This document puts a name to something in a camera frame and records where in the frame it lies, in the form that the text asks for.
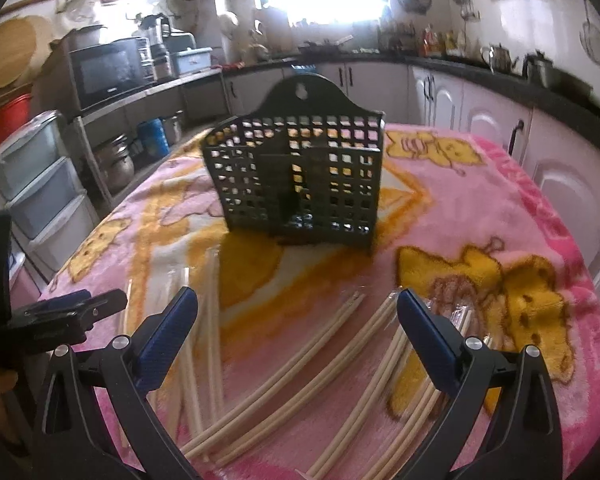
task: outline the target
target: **black countertop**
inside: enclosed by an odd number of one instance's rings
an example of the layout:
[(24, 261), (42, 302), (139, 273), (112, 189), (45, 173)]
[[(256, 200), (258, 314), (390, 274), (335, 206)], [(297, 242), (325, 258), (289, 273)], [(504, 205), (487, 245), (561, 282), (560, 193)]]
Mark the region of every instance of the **black countertop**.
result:
[(225, 70), (226, 76), (284, 68), (291, 65), (381, 61), (410, 64), (443, 72), (483, 86), (529, 108), (538, 108), (579, 133), (600, 150), (600, 108), (592, 104), (575, 103), (546, 88), (529, 84), (515, 75), (493, 74), (490, 70), (442, 59), (385, 54), (341, 54), (339, 56), (298, 56), (259, 63), (241, 69)]

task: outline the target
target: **microwave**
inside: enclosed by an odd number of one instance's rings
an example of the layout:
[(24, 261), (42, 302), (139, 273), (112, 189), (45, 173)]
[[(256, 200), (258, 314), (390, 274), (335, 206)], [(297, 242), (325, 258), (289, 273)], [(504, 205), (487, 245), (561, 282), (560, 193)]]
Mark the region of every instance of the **microwave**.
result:
[(61, 41), (32, 88), (32, 112), (59, 110), (67, 120), (85, 115), (155, 82), (144, 38), (69, 50)]

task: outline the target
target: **basket hanging hole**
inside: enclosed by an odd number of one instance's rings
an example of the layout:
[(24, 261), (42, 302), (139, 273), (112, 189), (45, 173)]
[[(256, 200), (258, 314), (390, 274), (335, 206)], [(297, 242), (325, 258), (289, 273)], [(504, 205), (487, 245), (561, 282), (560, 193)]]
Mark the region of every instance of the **basket hanging hole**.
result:
[(306, 91), (306, 86), (304, 86), (304, 83), (298, 83), (296, 86), (296, 96), (298, 96), (298, 99), (302, 101), (306, 101), (309, 97), (309, 92)]

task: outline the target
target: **silver screw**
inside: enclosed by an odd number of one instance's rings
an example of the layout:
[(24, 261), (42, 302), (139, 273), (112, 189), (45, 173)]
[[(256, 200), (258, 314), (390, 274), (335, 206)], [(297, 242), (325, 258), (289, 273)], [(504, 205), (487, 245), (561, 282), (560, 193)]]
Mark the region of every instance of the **silver screw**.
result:
[(479, 350), (482, 348), (482, 341), (480, 341), (477, 337), (470, 337), (464, 342), (471, 350)]
[(58, 348), (56, 348), (54, 354), (56, 354), (56, 357), (64, 357), (68, 351), (69, 347), (67, 345), (60, 345)]
[(526, 353), (531, 357), (539, 357), (540, 349), (537, 346), (529, 345), (526, 347)]
[(129, 344), (129, 338), (126, 335), (119, 335), (113, 340), (112, 346), (116, 350), (122, 350)]

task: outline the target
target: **microwave door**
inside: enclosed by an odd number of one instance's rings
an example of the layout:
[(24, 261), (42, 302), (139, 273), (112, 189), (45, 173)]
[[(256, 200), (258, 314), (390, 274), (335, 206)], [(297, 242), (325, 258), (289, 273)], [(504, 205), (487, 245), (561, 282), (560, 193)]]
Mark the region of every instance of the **microwave door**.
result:
[(135, 40), (76, 50), (71, 66), (80, 108), (86, 110), (145, 85)]

